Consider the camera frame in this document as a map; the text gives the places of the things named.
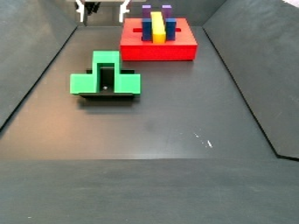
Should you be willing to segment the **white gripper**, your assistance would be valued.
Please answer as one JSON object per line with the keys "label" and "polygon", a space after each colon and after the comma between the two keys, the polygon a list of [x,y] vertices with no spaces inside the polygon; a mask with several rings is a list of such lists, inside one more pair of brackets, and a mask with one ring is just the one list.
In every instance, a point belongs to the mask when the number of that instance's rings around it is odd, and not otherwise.
{"label": "white gripper", "polygon": [[105,3],[122,3],[119,7],[119,23],[125,22],[125,15],[130,12],[130,9],[127,8],[129,4],[135,2],[135,0],[66,0],[67,2],[75,2],[79,8],[77,9],[77,12],[79,13],[79,21],[85,22],[85,13],[86,13],[86,7],[85,3],[87,2],[105,2]]}

